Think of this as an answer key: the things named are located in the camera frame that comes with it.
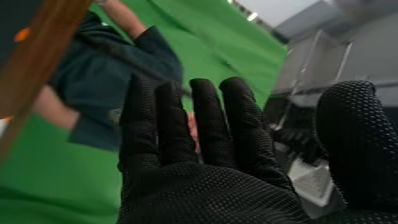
gloved hand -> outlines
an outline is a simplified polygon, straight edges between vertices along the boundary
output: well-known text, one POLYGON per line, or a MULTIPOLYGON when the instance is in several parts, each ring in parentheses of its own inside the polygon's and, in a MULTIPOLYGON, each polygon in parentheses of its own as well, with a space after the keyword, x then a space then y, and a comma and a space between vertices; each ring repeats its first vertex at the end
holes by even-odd
POLYGON ((318 223, 398 223, 398 134, 370 82, 348 81, 327 90, 316 135, 348 208, 318 223))
POLYGON ((226 115, 208 80, 192 81, 203 162, 180 93, 151 93, 132 80, 121 117, 123 205, 119 224, 307 223, 251 89, 220 85, 226 115))

white wall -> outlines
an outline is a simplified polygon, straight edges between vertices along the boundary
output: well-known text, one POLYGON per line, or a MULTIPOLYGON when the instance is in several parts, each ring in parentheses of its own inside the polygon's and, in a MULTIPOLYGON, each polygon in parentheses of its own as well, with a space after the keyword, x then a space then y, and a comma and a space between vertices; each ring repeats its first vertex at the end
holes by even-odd
POLYGON ((320 0, 236 0, 275 27, 320 0))

person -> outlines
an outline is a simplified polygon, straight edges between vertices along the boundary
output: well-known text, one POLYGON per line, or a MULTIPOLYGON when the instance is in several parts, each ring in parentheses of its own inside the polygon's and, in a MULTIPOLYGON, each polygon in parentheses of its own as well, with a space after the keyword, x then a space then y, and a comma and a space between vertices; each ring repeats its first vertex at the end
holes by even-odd
POLYGON ((133 77, 121 116, 119 224, 398 223, 398 134, 368 82, 338 84, 316 111, 316 133, 347 210, 313 221, 274 158, 274 141, 240 78, 190 82, 201 158, 180 89, 133 77))
POLYGON ((119 0, 98 0, 135 45, 91 12, 78 27, 57 72, 34 103, 34 112, 71 132, 69 141, 119 150, 117 128, 132 76, 181 84, 181 63, 160 34, 119 0))

gray surface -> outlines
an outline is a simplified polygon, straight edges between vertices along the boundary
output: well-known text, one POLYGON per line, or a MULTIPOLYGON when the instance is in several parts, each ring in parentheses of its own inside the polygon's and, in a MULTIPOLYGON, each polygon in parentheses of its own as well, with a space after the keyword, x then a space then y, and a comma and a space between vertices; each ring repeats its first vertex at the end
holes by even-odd
POLYGON ((347 45, 323 32, 290 45, 275 91, 302 90, 334 82, 341 69, 347 45))
POLYGON ((311 35, 320 27, 327 26, 334 20, 345 18, 341 9, 318 1, 307 9, 283 22, 275 30, 288 38, 311 35))
POLYGON ((352 38, 341 80, 398 80, 398 14, 373 22, 352 38))

hand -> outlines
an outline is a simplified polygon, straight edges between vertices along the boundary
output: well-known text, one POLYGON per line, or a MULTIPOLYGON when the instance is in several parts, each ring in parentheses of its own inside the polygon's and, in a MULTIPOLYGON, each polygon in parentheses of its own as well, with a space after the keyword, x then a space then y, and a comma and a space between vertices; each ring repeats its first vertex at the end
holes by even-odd
POLYGON ((105 5, 105 3, 108 2, 108 0, 94 0, 96 4, 105 5))
POLYGON ((238 78, 220 89, 229 122, 210 81, 192 81, 199 163, 178 90, 165 84, 153 94, 142 79, 132 80, 121 117, 123 224, 309 221, 251 89, 238 78))

